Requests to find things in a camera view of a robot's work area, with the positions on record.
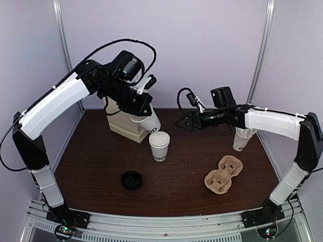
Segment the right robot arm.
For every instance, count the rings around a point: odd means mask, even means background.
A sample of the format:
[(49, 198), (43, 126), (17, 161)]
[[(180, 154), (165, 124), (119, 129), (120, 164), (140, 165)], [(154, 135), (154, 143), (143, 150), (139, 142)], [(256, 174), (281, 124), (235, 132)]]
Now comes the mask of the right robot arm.
[(322, 130), (318, 116), (314, 112), (287, 113), (250, 103), (237, 104), (228, 86), (212, 89), (210, 94), (214, 108), (206, 109), (190, 88), (181, 88), (176, 102), (182, 117), (175, 126), (193, 131), (228, 125), (243, 131), (269, 134), (279, 142), (287, 140), (294, 143), (293, 160), (285, 166), (285, 174), (259, 211), (259, 219), (268, 223), (277, 216), (281, 205), (294, 196), (313, 172), (318, 171), (322, 156)]

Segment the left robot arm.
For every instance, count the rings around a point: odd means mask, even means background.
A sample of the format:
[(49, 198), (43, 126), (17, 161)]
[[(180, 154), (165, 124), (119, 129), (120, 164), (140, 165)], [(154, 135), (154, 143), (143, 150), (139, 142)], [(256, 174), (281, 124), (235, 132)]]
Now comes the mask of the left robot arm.
[(16, 114), (13, 141), (50, 212), (60, 223), (69, 223), (73, 214), (49, 166), (41, 135), (43, 130), (75, 103), (92, 94), (100, 99), (109, 97), (124, 113), (150, 116), (152, 96), (147, 90), (155, 83), (156, 77), (146, 76), (143, 62), (128, 51), (121, 51), (105, 65), (86, 58), (24, 113)]

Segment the white paper cup stack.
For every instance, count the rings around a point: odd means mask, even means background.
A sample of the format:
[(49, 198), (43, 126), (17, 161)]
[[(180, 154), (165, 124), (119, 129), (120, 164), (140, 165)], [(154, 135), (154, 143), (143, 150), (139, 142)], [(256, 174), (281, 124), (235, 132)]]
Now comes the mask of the white paper cup stack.
[(161, 123), (159, 118), (157, 117), (152, 105), (150, 106), (152, 114), (151, 116), (135, 116), (130, 115), (130, 120), (140, 127), (142, 127), (145, 131), (150, 134), (156, 133), (161, 128)]

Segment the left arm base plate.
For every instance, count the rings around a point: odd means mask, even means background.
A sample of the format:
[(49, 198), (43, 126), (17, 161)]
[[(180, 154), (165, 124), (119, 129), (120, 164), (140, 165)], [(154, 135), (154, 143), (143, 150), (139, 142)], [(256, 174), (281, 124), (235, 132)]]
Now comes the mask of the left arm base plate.
[(48, 210), (46, 219), (57, 223), (54, 228), (54, 235), (60, 241), (67, 241), (73, 236), (78, 235), (80, 229), (86, 229), (89, 224), (90, 214), (70, 210), (67, 218), (59, 218), (52, 211)]

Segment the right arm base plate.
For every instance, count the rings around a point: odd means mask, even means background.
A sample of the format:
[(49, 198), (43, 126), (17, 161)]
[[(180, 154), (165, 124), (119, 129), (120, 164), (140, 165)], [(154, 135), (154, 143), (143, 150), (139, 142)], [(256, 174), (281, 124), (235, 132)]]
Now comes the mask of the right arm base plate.
[(269, 240), (278, 234), (277, 221), (284, 219), (285, 214), (282, 211), (271, 214), (260, 208), (241, 213), (241, 218), (245, 228), (256, 228), (261, 239)]

